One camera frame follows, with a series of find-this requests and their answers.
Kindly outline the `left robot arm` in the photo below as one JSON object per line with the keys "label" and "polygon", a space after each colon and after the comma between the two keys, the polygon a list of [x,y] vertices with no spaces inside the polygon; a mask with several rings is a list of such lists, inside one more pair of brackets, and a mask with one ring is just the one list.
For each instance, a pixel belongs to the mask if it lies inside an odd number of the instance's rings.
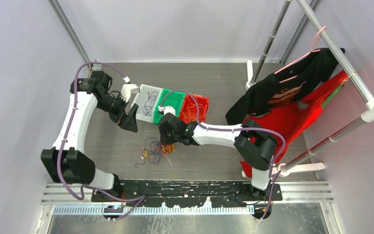
{"label": "left robot arm", "polygon": [[126,107],[139,86],[124,78],[121,91],[112,91],[112,77],[103,71],[94,71],[89,78],[77,78],[70,86],[70,103],[61,132],[51,149],[43,150],[41,161],[55,183],[81,184],[103,191],[110,201],[121,198],[123,189],[117,175],[96,168],[95,163],[84,154],[84,143],[90,118],[95,109],[109,115],[110,120],[121,129],[136,133],[136,112],[133,104]]}

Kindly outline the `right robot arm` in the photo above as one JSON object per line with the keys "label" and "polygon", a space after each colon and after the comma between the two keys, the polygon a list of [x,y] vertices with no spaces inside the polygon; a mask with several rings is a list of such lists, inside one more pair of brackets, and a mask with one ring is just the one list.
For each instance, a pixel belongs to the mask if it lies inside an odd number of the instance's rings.
{"label": "right robot arm", "polygon": [[265,199],[272,188],[271,168],[277,140],[285,143],[281,134],[262,128],[252,119],[236,125],[211,125],[191,121],[185,123],[173,114],[165,114],[158,123],[163,144],[182,143],[185,146],[219,145],[235,148],[250,167],[251,194],[256,200]]}

